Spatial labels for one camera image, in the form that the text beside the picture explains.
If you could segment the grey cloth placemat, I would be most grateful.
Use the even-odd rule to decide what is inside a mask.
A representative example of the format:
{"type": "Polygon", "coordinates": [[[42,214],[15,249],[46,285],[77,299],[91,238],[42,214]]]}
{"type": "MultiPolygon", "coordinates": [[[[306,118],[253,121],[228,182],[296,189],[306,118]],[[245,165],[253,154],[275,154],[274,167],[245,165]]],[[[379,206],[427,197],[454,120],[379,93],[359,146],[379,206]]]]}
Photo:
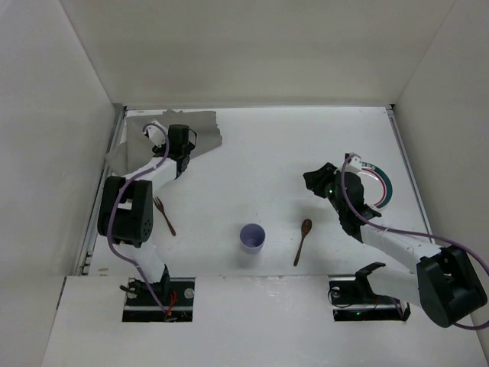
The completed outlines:
{"type": "Polygon", "coordinates": [[[222,145],[215,111],[184,112],[170,109],[159,115],[128,117],[125,140],[105,155],[108,166],[118,176],[135,172],[154,156],[152,149],[156,145],[143,133],[143,127],[153,120],[157,120],[167,129],[172,124],[183,124],[194,130],[197,139],[196,147],[190,153],[191,158],[197,158],[222,145]]]}

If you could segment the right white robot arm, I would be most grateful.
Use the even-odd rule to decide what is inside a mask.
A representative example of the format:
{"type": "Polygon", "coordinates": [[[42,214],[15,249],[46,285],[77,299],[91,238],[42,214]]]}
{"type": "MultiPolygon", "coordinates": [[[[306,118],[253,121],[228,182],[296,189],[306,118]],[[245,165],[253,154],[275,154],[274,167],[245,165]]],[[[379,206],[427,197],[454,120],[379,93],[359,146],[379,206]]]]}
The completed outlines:
{"type": "Polygon", "coordinates": [[[306,189],[327,199],[343,231],[401,263],[405,271],[390,271],[374,261],[345,280],[329,282],[329,299],[337,308],[393,302],[401,320],[410,304],[423,309],[437,326],[461,327],[461,320],[487,305],[488,296],[471,263],[479,257],[450,239],[433,244],[433,235],[389,226],[382,214],[365,202],[360,167],[346,161],[328,162],[303,174],[306,189]]]}

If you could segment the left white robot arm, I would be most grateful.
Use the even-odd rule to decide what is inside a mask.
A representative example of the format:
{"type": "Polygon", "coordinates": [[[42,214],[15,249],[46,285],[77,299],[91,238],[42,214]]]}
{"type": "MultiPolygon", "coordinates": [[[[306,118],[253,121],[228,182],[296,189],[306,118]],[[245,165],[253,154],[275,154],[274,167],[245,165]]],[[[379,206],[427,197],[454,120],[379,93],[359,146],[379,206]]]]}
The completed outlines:
{"type": "Polygon", "coordinates": [[[187,169],[196,147],[196,133],[187,125],[163,128],[150,122],[143,127],[146,138],[151,128],[159,129],[164,141],[151,150],[153,157],[143,167],[125,176],[105,179],[97,231],[107,239],[115,257],[136,269],[137,278],[156,283],[162,278],[165,265],[150,240],[154,227],[153,197],[187,169]]]}

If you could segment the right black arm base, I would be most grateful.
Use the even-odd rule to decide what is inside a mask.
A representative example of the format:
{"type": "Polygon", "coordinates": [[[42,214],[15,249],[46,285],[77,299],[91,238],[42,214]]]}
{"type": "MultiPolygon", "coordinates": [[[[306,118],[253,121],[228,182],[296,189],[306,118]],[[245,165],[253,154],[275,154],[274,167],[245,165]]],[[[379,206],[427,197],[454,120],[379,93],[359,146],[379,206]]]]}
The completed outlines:
{"type": "Polygon", "coordinates": [[[354,274],[329,278],[327,298],[335,322],[406,322],[409,319],[409,303],[403,304],[399,299],[372,291],[368,276],[385,266],[374,262],[354,274]]]}

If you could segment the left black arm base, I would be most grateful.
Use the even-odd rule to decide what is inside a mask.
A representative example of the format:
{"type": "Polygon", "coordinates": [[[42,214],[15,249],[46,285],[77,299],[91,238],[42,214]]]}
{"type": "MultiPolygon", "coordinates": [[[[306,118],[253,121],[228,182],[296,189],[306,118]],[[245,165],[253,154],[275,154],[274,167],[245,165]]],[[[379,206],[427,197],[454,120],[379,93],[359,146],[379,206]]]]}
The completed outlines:
{"type": "Polygon", "coordinates": [[[125,292],[124,323],[189,323],[193,321],[195,278],[172,278],[167,267],[159,281],[147,285],[131,279],[119,287],[125,292]]]}

